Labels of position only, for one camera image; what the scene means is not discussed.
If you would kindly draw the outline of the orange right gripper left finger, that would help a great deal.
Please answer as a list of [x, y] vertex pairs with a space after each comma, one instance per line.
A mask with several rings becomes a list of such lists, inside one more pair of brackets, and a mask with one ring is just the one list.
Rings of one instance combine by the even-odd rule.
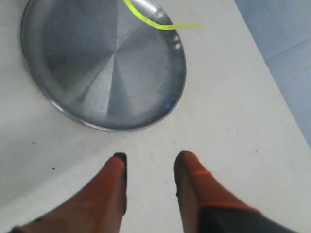
[[13, 233], [118, 233], [127, 209], [127, 156], [115, 153], [70, 199]]

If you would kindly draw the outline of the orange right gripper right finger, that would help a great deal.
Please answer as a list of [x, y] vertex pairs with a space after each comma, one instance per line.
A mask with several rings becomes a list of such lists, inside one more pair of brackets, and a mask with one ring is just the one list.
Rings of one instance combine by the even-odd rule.
[[186, 233], [290, 233], [224, 188], [189, 151], [174, 162], [174, 180]]

